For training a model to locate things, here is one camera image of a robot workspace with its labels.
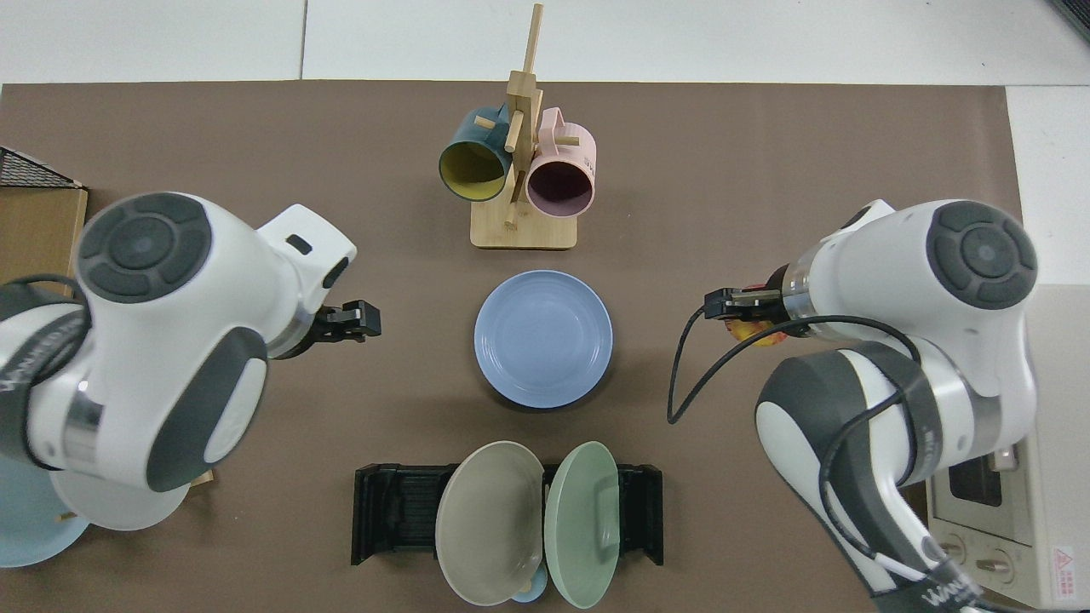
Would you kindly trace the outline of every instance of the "warning label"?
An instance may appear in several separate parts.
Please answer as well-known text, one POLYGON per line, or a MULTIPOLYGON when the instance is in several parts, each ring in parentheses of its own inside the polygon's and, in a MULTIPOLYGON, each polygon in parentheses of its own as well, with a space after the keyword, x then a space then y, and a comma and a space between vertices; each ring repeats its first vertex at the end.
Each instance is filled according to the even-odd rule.
POLYGON ((1052 596, 1056 600, 1075 600, 1075 549, 1052 548, 1052 596))

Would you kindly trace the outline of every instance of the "green plate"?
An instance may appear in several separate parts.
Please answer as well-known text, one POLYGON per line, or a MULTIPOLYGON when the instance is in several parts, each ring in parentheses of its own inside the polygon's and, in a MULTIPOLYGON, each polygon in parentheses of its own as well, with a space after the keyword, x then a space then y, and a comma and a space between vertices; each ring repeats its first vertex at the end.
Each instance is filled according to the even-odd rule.
POLYGON ((605 596, 620 556, 617 462, 597 441, 568 454, 545 502, 545 563, 560 594, 579 609, 605 596))

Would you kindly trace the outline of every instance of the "oven knob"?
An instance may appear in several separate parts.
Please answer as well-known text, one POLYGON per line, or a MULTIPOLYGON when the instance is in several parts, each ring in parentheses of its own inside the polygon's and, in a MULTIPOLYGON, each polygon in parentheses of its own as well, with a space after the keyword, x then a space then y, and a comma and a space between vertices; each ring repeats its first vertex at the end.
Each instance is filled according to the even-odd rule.
POLYGON ((958 564, 965 564, 965 541, 961 540, 957 534, 946 534, 946 539, 938 543, 938 546, 946 552, 946 555, 950 556, 954 562, 958 564))
POLYGON ((1004 584, 1015 580, 1015 565, 1007 552, 996 549, 992 550, 992 556, 988 560, 978 560, 977 568, 986 573, 992 573, 1000 577, 1004 584))
POLYGON ((993 472, 1018 470, 1018 453, 1015 450, 1015 447, 1003 447, 988 456, 988 468, 993 472))

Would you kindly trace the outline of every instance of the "wire basket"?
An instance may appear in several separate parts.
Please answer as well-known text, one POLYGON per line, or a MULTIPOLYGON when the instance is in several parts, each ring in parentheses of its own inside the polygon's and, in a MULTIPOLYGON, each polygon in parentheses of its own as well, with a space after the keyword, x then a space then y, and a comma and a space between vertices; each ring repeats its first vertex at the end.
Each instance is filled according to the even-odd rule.
POLYGON ((0 188, 86 189, 83 183, 8 147, 0 147, 0 188))

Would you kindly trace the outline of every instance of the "pink mug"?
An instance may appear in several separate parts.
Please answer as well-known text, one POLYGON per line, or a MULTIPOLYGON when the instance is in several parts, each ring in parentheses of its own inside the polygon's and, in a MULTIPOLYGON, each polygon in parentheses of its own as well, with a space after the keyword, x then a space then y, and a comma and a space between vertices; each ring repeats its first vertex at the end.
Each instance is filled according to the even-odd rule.
POLYGON ((594 202, 594 136, 565 123, 559 108, 542 112, 538 146, 526 172, 526 199, 549 217, 574 217, 594 202))

